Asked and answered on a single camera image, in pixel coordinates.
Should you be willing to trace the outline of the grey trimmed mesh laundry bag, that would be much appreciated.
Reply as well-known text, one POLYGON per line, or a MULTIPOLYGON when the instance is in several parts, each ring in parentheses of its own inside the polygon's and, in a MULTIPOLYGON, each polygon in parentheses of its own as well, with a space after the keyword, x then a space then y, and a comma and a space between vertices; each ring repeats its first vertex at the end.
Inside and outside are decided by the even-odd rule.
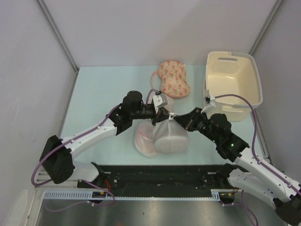
POLYGON ((152 140, 155 151, 165 154, 183 152, 190 143, 188 132, 175 120, 170 119, 156 123, 152 140))

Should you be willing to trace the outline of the cream plastic basket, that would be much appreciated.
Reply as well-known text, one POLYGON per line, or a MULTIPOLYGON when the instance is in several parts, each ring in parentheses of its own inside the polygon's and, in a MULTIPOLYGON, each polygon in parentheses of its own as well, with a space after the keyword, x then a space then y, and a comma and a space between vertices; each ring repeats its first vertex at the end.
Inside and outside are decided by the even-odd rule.
POLYGON ((253 108, 263 102, 261 81, 254 58, 249 54, 214 51, 207 56, 206 75, 203 82, 203 99, 206 96, 226 97, 215 100, 216 108, 207 114, 225 114, 228 121, 243 121, 250 113, 248 104, 228 94, 246 99, 253 108))

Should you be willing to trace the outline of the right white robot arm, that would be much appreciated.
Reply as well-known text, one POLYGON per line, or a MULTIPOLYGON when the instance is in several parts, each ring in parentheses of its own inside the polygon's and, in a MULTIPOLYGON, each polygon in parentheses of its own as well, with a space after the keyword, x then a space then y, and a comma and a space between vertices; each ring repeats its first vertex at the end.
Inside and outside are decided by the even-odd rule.
POLYGON ((301 184, 277 170, 257 155, 247 142, 231 131, 226 115, 213 114, 210 118, 200 108, 174 117, 186 131, 198 131, 216 145, 219 155, 251 173, 250 179, 239 177, 238 169, 224 172, 217 177, 222 189, 239 186, 264 200, 287 224, 301 222, 301 184))

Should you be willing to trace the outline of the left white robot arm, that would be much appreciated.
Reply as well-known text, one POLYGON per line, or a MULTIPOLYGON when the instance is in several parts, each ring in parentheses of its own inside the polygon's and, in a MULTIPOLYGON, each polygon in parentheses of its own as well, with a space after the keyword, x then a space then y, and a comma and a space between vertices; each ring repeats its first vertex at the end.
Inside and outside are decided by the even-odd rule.
POLYGON ((133 120, 150 119, 152 124, 167 120, 169 112, 166 96, 160 91, 151 96, 150 103, 144 103, 142 94, 130 91, 122 103, 112 108, 101 122, 65 138, 51 136, 40 157, 43 167, 54 184, 68 179, 87 181, 93 188, 103 185, 104 177, 95 163, 83 163, 75 159, 92 146, 114 137, 130 128, 133 120))

